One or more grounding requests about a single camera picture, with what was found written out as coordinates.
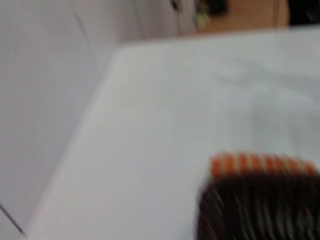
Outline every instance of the white surface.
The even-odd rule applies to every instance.
[[[2,211],[0,211],[0,236],[3,240],[18,240],[22,236]]]
[[[125,46],[30,240],[191,240],[209,156],[318,161],[320,30]]]
[[[0,201],[22,227],[118,43],[140,37],[132,8],[132,0],[0,1]]]

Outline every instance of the white wall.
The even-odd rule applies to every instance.
[[[140,37],[132,0],[0,1],[0,202],[23,228],[118,43]]]
[[[177,32],[177,18],[170,0],[132,0],[134,1],[141,34],[147,39],[174,36]]]
[[[184,35],[196,32],[196,0],[181,0],[183,13],[179,15],[180,31]]]

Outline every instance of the blurry object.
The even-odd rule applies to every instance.
[[[290,26],[314,24],[311,18],[316,19],[317,11],[312,9],[319,6],[318,0],[288,0],[290,10]]]
[[[211,174],[214,179],[254,173],[288,173],[293,175],[317,173],[312,162],[296,157],[251,152],[223,152],[211,159]]]
[[[227,0],[206,0],[211,15],[223,14],[228,11]]]
[[[320,24],[320,6],[308,10],[306,14],[312,23]]]
[[[205,1],[199,1],[196,4],[196,26],[204,29],[210,24],[209,7]]]
[[[320,239],[319,209],[318,175],[211,180],[200,197],[196,239]]]

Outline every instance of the green object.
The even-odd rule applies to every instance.
[[[196,9],[196,26],[199,29],[204,29],[211,22],[209,17],[209,7],[206,3],[198,2]]]

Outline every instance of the white tabletop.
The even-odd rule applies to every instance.
[[[320,30],[124,46],[31,240],[191,240],[209,157],[320,156]]]

